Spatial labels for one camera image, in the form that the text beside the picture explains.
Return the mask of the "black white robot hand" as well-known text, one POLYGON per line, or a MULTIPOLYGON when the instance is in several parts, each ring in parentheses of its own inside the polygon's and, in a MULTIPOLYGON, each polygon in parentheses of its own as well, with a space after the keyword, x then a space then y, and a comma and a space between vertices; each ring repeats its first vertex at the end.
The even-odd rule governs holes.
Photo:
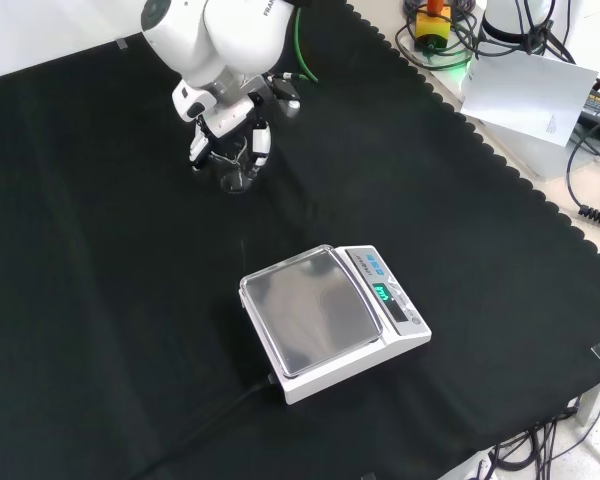
POLYGON ((300 110, 292 85, 300 73, 234 75, 225 71, 216 81, 194 88, 181 81, 172 100, 183 121, 194 125, 189 165, 196 176, 214 173, 224 191, 247 190, 265 167, 272 147, 270 125, 261 116, 276 104, 289 118, 300 110))

